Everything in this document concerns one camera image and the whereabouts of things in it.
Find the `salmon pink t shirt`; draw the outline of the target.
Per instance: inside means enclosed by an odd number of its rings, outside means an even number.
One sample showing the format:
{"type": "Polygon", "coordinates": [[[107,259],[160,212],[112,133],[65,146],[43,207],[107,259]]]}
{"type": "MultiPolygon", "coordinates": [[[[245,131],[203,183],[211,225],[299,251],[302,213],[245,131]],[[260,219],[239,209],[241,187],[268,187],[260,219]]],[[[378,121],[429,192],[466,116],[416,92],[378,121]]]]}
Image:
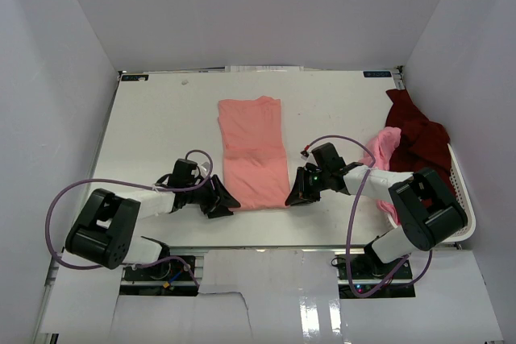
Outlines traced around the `salmon pink t shirt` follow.
{"type": "Polygon", "coordinates": [[[224,99],[218,102],[223,143],[223,179],[240,209],[285,207],[290,192],[281,132],[281,100],[224,99]]]}

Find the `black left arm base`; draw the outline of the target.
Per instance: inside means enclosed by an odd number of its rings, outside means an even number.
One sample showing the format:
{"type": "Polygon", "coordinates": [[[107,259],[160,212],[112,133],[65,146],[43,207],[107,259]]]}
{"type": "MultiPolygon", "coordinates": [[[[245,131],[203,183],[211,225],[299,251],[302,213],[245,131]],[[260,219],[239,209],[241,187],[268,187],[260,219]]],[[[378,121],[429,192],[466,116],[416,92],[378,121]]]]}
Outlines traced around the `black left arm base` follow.
{"type": "Polygon", "coordinates": [[[119,288],[120,296],[188,296],[198,294],[198,286],[189,273],[196,271],[196,257],[181,255],[182,263],[171,260],[154,267],[125,269],[119,288]]]}

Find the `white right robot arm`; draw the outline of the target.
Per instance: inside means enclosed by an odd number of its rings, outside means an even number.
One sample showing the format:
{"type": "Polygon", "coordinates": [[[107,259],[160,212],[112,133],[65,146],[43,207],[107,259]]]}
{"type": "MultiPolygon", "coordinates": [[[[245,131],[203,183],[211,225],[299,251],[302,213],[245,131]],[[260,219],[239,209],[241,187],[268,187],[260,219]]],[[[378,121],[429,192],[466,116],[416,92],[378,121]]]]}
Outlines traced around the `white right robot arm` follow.
{"type": "Polygon", "coordinates": [[[347,164],[332,143],[311,152],[313,163],[297,169],[287,206],[319,201],[331,190],[358,199],[364,195],[391,204],[399,225],[364,248],[365,271],[380,279],[393,261],[414,251],[430,251],[470,226],[472,215],[431,168],[418,172],[390,172],[362,163],[347,164]]]}

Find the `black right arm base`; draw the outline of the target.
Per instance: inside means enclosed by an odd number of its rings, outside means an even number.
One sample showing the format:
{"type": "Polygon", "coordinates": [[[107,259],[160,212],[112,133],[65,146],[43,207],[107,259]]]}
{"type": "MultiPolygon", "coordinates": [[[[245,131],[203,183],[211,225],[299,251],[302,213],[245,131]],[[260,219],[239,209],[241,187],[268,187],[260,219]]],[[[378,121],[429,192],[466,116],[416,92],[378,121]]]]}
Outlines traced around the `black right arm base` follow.
{"type": "MultiPolygon", "coordinates": [[[[359,294],[365,294],[378,285],[395,267],[401,262],[397,259],[392,263],[376,265],[363,251],[353,251],[350,253],[350,264],[353,287],[359,294]]],[[[356,299],[348,281],[346,271],[345,251],[337,251],[331,260],[331,266],[336,270],[338,277],[339,298],[341,300],[356,299]]],[[[406,261],[385,282],[382,287],[371,295],[375,299],[395,299],[395,298],[415,298],[416,291],[410,282],[415,278],[410,262],[406,261]]]]}

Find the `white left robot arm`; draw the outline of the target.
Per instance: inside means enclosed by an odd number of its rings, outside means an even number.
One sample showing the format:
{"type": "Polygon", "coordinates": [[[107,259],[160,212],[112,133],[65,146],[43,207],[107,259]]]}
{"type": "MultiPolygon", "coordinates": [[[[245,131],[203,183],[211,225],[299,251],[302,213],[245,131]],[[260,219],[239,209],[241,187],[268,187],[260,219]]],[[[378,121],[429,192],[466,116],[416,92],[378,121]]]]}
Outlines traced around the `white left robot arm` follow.
{"type": "Polygon", "coordinates": [[[185,205],[198,205],[208,218],[232,215],[240,207],[217,175],[204,176],[196,162],[179,159],[173,171],[149,190],[116,194],[95,189],[69,231],[65,249],[108,269],[121,266],[130,256],[130,262],[142,263],[152,278],[163,278],[169,273],[170,258],[160,252],[159,243],[146,239],[132,250],[135,226],[141,219],[173,213],[185,205]]]}

